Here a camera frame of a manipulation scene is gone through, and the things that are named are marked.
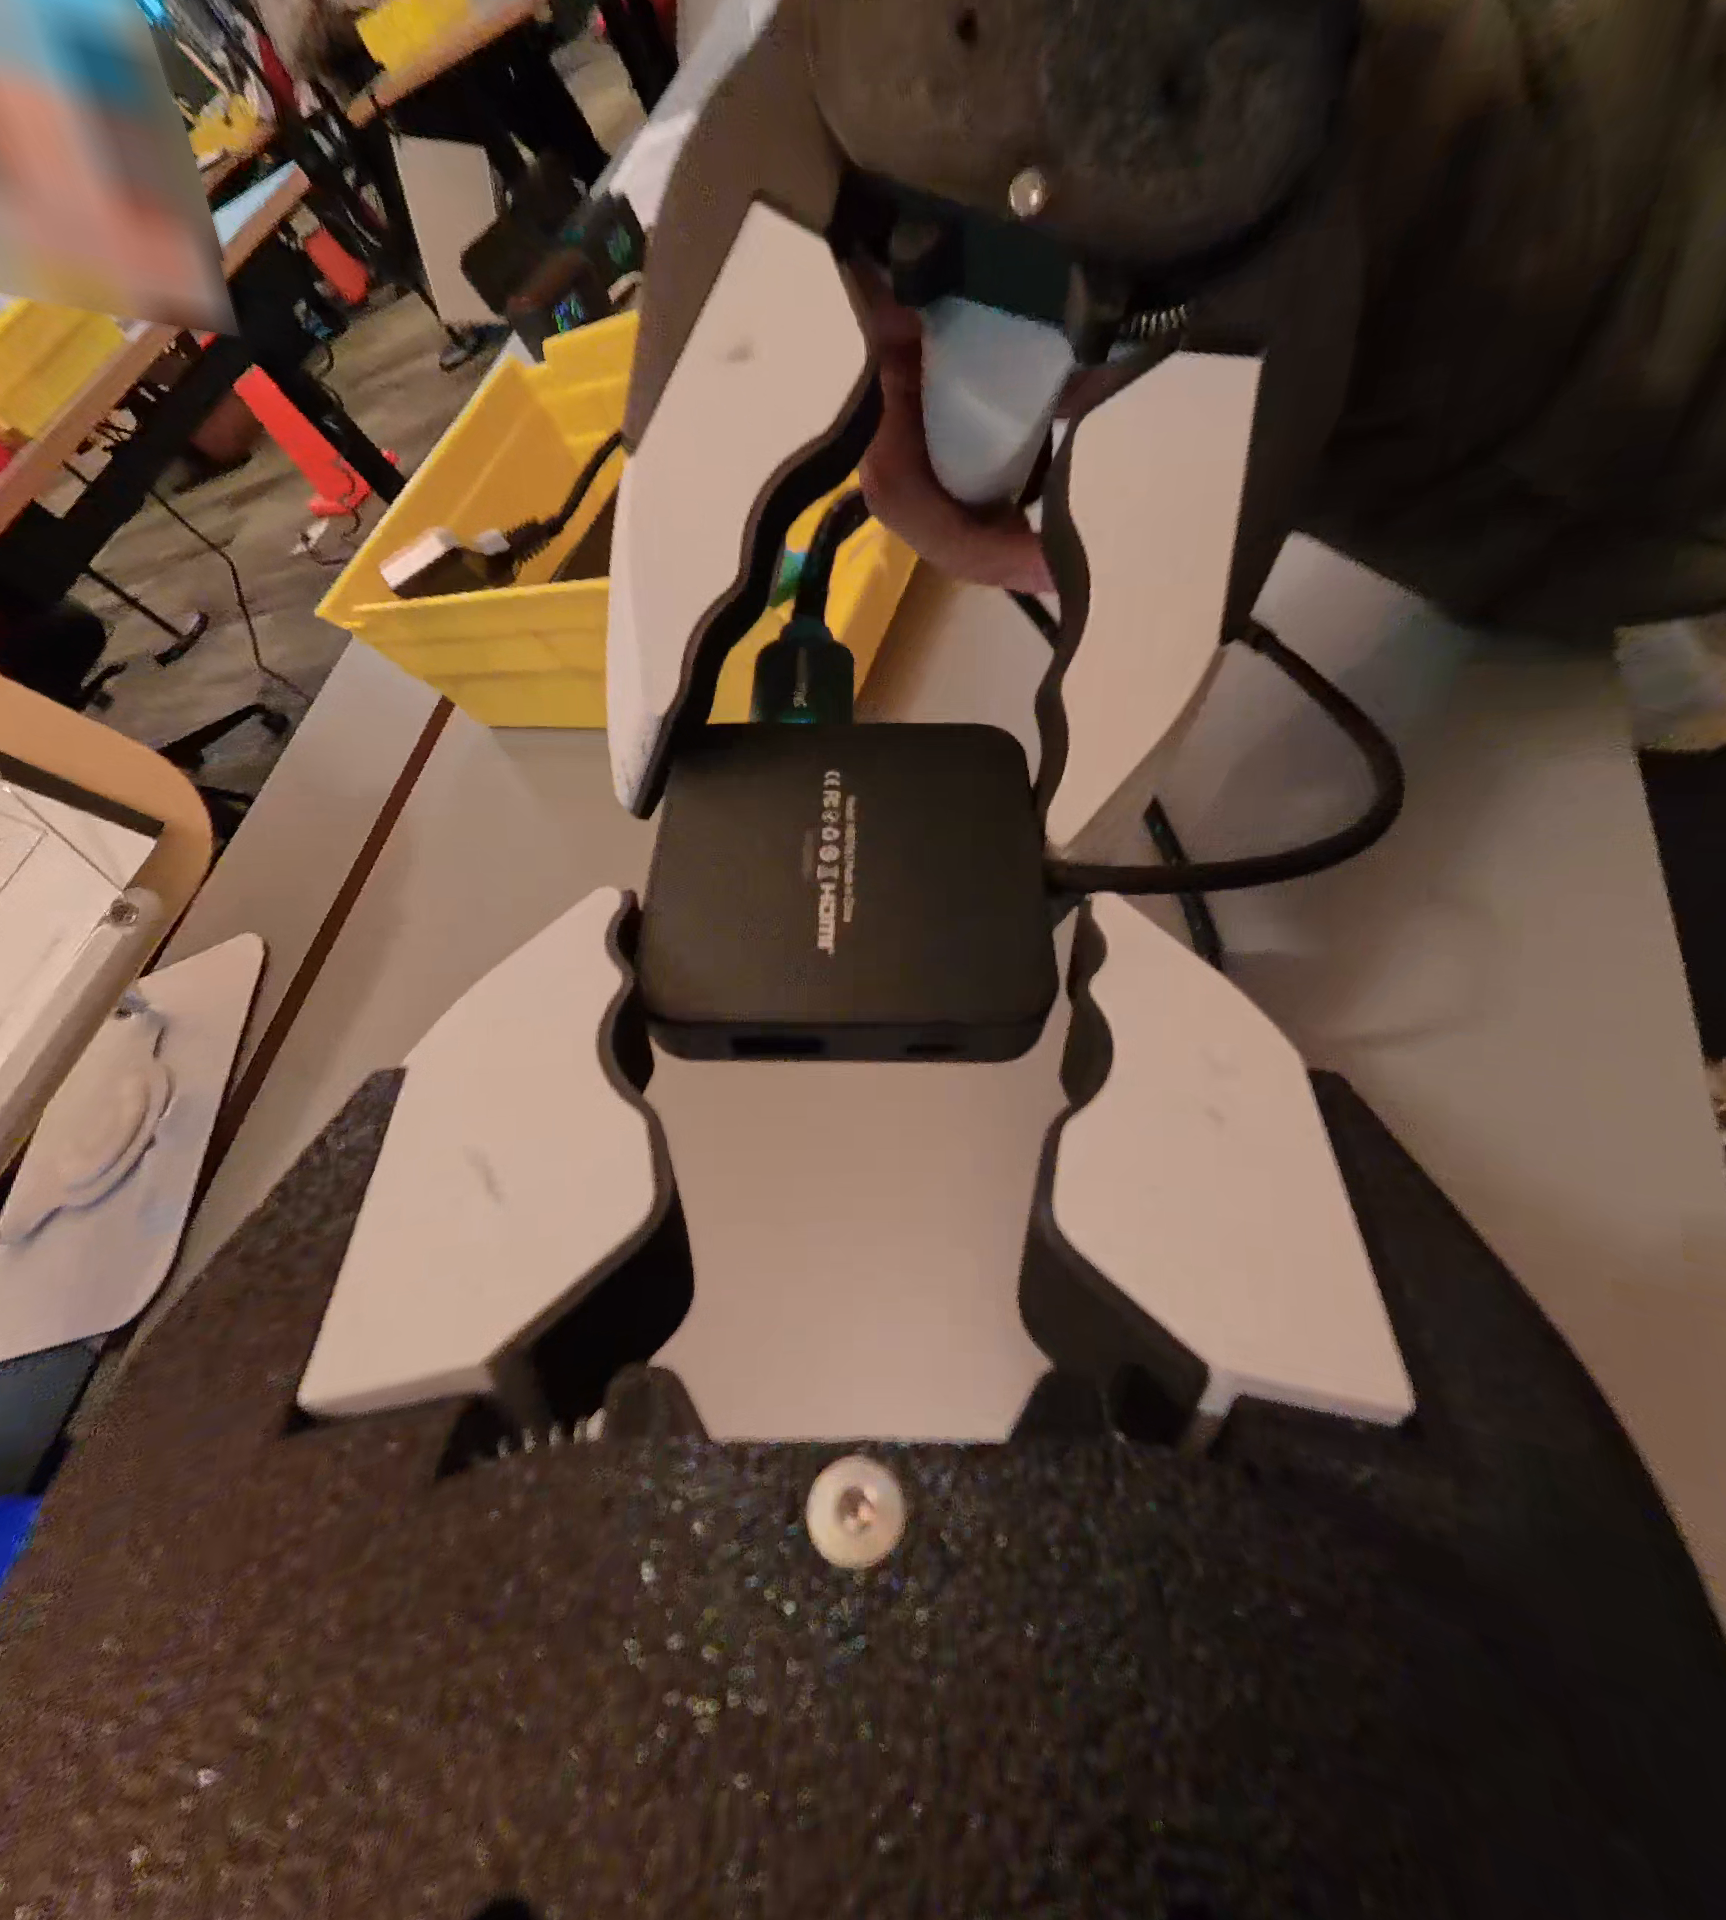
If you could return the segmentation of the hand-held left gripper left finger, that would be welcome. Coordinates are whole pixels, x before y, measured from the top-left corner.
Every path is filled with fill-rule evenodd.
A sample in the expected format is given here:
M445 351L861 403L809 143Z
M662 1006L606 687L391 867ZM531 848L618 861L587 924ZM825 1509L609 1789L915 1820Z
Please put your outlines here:
M591 1423L680 1328L680 1186L645 1098L638 902L597 886L406 1056L304 1365L316 1423L480 1398Z

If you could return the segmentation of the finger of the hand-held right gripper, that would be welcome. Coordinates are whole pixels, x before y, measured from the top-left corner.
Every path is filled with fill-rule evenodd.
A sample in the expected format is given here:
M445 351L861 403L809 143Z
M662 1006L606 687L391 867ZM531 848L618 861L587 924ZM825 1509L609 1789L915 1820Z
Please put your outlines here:
M870 444L880 391L825 233L763 201L714 250L658 230L635 321L606 713L613 796L645 820L711 717L783 536Z
M1103 852L1212 682L1264 360L1169 351L1075 417L1049 466L1058 594L1040 690L1049 852Z

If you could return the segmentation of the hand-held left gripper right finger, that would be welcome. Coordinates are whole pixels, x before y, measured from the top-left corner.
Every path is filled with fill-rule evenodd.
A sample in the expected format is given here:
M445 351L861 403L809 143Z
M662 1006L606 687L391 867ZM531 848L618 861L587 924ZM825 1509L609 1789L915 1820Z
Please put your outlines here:
M1066 1113L1040 1166L1040 1349L1185 1416L1242 1401L1375 1429L1415 1408L1303 1056L1119 899L1069 953Z

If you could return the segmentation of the yellow plastic bin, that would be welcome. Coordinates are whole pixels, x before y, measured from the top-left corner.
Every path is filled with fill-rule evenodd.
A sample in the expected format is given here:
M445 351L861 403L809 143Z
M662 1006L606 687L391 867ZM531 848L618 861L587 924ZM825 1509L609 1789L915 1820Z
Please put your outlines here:
M601 730L620 457L509 588L399 599L384 568L433 533L473 540L556 515L621 427L635 328L623 313L547 342L539 364L497 360L342 568L322 620L482 726Z

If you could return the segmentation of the black square adapter hub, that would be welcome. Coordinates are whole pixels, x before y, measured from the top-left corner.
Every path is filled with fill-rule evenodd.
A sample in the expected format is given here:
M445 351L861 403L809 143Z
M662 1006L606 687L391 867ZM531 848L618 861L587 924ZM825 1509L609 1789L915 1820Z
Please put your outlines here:
M686 1060L1017 1060L1059 997L1021 744L707 726L658 807L633 973L649 1036Z

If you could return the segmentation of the person's right forearm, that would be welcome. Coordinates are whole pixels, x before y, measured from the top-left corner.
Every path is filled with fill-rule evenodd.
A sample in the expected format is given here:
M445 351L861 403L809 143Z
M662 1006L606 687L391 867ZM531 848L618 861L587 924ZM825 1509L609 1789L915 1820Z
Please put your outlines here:
M1726 4L1364 4L1251 492L1449 616L1726 612Z

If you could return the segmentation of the grey desk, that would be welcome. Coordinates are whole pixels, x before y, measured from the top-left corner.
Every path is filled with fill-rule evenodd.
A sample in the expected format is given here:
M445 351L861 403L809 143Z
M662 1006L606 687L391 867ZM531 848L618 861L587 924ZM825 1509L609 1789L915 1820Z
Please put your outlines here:
M1214 909L1235 985L1340 1072L1529 1290L1644 1452L1726 1626L1726 1168L1614 669L1453 631L1305 540L1264 620L1392 734L1403 812L1332 877ZM371 1071L393 1068L652 829L599 733L490 730L351 645L171 956L269 956L246 1093L165 1290L188 1290ZM735 1338L743 1437L993 1437L1064 1012L995 1068L664 1065L697 1262L676 1368Z

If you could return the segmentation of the person's right hand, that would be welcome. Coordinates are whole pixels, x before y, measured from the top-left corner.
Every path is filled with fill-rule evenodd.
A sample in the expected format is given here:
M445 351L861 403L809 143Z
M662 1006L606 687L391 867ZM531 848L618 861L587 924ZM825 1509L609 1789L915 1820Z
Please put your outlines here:
M1056 586L1038 533L1017 506L972 509L942 486L924 430L924 328L861 268L856 291L874 352L881 412L856 475L870 513L947 579L1005 594Z

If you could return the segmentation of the white and black adapter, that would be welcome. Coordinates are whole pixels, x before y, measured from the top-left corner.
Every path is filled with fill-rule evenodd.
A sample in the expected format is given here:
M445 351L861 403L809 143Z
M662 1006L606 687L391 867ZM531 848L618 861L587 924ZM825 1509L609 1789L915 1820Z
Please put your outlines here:
M432 528L389 555L378 566L378 576L396 600L422 602L505 588L517 568L512 543L501 533L463 540L448 528Z

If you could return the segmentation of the white plastic blister sheet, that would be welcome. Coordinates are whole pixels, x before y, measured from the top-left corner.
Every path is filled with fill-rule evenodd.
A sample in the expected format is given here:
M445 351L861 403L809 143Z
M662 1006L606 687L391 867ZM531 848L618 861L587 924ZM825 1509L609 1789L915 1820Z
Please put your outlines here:
M149 973L84 1047L0 1211L0 1365L101 1340L156 1301L266 961L242 932Z

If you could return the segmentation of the orange traffic cone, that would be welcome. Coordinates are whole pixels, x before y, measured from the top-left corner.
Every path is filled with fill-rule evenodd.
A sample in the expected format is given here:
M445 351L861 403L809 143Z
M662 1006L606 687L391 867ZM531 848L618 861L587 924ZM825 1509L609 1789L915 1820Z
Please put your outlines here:
M266 437L312 488L310 515L354 516L369 500L369 485L339 457L312 418L295 406L259 367L246 368L232 385Z

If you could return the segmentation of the paper sheet in clear holder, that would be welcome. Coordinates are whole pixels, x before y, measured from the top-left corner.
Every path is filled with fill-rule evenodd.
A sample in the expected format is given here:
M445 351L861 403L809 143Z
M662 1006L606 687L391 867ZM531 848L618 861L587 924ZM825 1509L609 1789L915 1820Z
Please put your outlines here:
M211 852L188 774L0 676L0 1176Z

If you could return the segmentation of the wooden edge table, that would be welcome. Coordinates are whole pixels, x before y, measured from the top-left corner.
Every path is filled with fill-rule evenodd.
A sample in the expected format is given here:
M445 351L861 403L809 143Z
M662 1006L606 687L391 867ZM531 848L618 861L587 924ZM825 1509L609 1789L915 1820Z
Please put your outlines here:
M65 599L252 367L250 344L239 337L221 335L200 346L165 396L144 406L138 427L82 482L74 502L61 513L46 509L44 498L64 480L65 465L127 406L171 346L165 328L142 328L89 372L46 432L22 444L0 470L0 596L42 608Z

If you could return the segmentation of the stack of yellow bins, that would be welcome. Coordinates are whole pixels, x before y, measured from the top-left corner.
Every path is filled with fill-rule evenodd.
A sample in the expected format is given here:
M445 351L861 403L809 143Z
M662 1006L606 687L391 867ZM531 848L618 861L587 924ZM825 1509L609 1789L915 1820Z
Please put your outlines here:
M0 309L0 438L42 438L127 344L118 319L44 301Z

